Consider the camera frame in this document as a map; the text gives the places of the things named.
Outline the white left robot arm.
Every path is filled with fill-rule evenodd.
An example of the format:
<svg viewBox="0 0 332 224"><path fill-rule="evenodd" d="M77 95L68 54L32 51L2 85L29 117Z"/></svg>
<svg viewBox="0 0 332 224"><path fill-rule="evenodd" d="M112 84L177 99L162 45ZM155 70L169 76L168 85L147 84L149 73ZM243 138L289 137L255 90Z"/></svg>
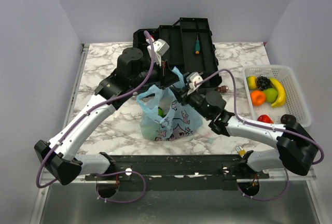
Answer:
<svg viewBox="0 0 332 224"><path fill-rule="evenodd" d="M126 48L118 57L115 70L100 82L81 112L56 136L35 144L41 167L62 185L87 174L111 179L115 167L109 155L101 152L79 157L77 153L91 133L134 92L150 85L163 88L179 81L164 59L168 49L160 41L149 45L147 53L135 47Z"/></svg>

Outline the light blue printed plastic bag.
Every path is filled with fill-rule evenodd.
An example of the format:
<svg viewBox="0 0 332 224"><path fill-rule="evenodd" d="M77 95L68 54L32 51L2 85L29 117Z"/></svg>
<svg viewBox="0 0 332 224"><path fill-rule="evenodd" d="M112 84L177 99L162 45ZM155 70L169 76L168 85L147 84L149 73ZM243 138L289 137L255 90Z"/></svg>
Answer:
<svg viewBox="0 0 332 224"><path fill-rule="evenodd" d="M136 101L143 111L140 128L145 139L173 141L192 135L203 124L201 115L190 105L181 105L170 87L153 85ZM158 107L166 113L164 118L158 115Z"/></svg>

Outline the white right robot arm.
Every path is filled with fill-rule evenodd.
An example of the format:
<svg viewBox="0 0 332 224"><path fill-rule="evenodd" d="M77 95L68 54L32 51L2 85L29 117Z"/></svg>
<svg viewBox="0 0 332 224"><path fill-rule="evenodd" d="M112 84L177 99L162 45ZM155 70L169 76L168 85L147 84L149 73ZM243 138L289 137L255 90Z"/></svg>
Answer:
<svg viewBox="0 0 332 224"><path fill-rule="evenodd" d="M298 123L270 124L237 116L225 110L226 101L217 91L206 95L188 93L187 88L170 87L177 101L190 105L204 119L210 129L224 136L243 137L271 147L265 151L250 151L239 164L239 173L251 178L257 172L285 168L290 172L305 176L319 150L317 143Z"/></svg>

